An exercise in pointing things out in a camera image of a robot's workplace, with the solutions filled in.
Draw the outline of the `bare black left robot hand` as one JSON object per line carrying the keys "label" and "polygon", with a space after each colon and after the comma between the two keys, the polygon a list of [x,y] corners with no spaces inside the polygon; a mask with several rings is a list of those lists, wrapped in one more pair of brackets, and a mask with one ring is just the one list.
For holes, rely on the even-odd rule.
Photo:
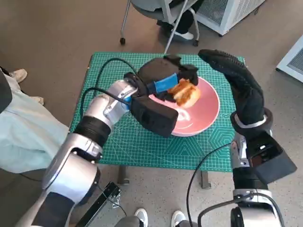
{"label": "bare black left robot hand", "polygon": [[198,68],[191,64],[181,64],[181,58],[166,55],[145,63],[138,71],[145,92],[133,99],[133,102],[148,105],[154,95],[160,100],[174,102],[183,108],[192,107],[200,98],[198,85]]}

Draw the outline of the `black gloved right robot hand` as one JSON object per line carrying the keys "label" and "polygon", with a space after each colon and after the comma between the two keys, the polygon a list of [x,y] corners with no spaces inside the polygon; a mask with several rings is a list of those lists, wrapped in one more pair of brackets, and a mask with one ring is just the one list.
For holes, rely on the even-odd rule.
{"label": "black gloved right robot hand", "polygon": [[229,82],[241,123],[249,125],[264,119],[263,90],[244,63],[219,50],[202,49],[198,56],[212,69],[222,73]]}

